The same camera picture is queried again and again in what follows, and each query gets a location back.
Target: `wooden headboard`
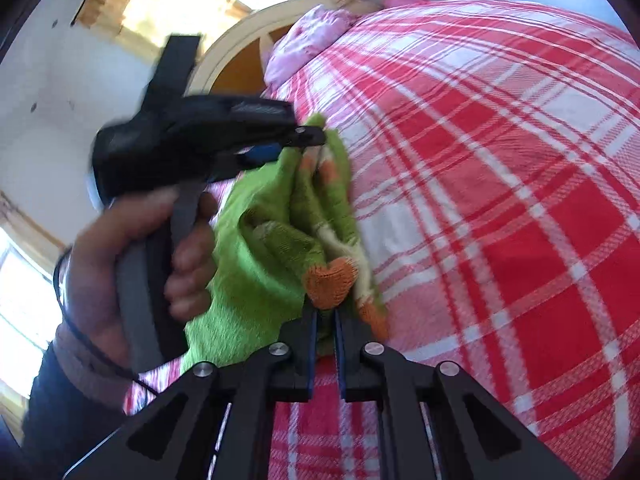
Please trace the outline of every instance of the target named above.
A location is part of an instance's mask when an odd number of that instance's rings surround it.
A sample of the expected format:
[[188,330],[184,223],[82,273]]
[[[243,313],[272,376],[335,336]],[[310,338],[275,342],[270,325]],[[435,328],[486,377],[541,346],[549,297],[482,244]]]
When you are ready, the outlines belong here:
[[196,70],[190,93],[259,94],[265,89],[260,63],[260,38],[284,36],[305,13],[331,0],[289,0],[258,10],[236,23],[210,47]]

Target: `silver bolt head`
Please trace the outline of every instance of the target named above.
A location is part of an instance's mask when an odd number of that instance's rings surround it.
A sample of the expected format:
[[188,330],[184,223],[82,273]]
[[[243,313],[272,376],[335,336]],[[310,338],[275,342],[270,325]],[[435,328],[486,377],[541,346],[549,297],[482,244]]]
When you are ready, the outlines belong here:
[[193,373],[198,377],[209,377],[213,373],[213,370],[213,365],[211,363],[207,363],[206,361],[197,363],[193,367]]
[[271,355],[284,355],[287,352],[289,352],[289,346],[281,341],[269,346],[269,353]]
[[380,355],[385,351],[385,346],[383,344],[372,341],[371,343],[367,343],[364,345],[364,351],[369,355]]
[[444,361],[440,364],[440,371],[448,377],[455,377],[460,373],[460,367],[453,361]]

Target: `hand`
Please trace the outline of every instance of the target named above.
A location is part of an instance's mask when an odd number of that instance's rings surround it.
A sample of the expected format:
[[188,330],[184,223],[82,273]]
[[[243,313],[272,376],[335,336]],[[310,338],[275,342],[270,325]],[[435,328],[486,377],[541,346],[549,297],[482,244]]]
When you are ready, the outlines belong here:
[[[171,216],[177,193],[165,188],[117,200],[78,236],[71,251],[64,280],[67,312],[91,342],[125,368],[130,365],[129,345],[118,308],[114,263],[132,241],[151,234]],[[204,314],[211,304],[206,287],[216,266],[209,220],[216,209],[215,199],[204,193],[198,221],[172,257],[174,272],[164,295],[171,316],[182,323]]]

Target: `green towel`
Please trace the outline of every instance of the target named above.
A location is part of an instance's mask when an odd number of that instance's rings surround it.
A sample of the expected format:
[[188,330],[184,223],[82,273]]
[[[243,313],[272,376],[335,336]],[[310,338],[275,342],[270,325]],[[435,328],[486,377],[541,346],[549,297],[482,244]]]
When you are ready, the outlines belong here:
[[[320,114],[307,124],[324,128]],[[277,340],[300,316],[305,293],[321,310],[348,301],[379,340],[386,311],[374,286],[348,202],[351,173],[336,130],[327,144],[284,148],[278,161],[240,178],[216,225],[218,263],[210,310],[186,328],[187,370],[203,360],[224,366]]]

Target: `gripper handle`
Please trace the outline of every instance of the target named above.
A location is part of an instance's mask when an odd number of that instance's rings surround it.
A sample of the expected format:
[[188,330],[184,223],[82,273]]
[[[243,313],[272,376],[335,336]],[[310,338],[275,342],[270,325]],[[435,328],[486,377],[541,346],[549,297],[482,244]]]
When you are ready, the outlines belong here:
[[205,186],[181,184],[171,219],[133,242],[116,262],[118,304],[134,373],[158,368],[189,349],[184,325],[169,314],[164,286],[175,248],[193,229]]

